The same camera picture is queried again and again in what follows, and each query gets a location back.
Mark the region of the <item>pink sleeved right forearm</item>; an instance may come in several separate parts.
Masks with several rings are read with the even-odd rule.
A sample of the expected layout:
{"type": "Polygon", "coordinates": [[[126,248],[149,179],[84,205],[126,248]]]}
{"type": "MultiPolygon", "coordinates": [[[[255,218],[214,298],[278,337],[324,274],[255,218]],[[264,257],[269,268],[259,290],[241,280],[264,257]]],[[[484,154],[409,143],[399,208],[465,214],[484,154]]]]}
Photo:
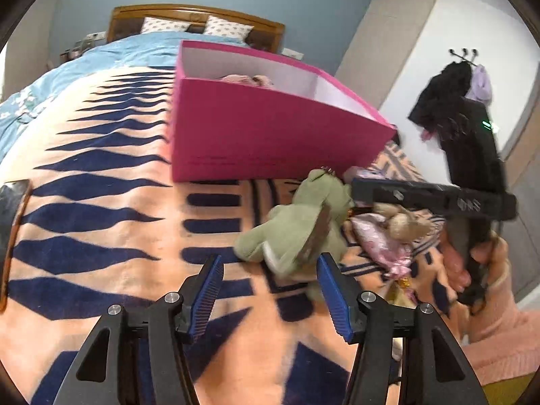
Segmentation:
{"type": "Polygon", "coordinates": [[[459,334],[468,338],[464,352],[481,385],[522,378],[539,368],[539,312],[518,308],[508,262],[489,286],[481,312],[465,313],[459,321],[459,334]]]}

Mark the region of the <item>person's right hand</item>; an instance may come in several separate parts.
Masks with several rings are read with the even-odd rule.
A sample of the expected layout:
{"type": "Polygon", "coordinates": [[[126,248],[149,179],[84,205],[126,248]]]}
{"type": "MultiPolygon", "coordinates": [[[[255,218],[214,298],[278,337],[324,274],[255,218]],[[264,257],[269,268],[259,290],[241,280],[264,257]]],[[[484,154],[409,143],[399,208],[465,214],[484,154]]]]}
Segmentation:
{"type": "Polygon", "coordinates": [[[511,266],[508,260],[508,244],[496,232],[490,238],[477,244],[468,253],[467,262],[451,245],[450,237],[444,228],[440,235],[443,264],[450,287],[458,295],[461,303],[465,302],[466,290],[472,286],[472,276],[467,266],[477,264],[483,272],[481,282],[486,286],[485,297],[489,298],[495,290],[510,278],[511,266]]]}

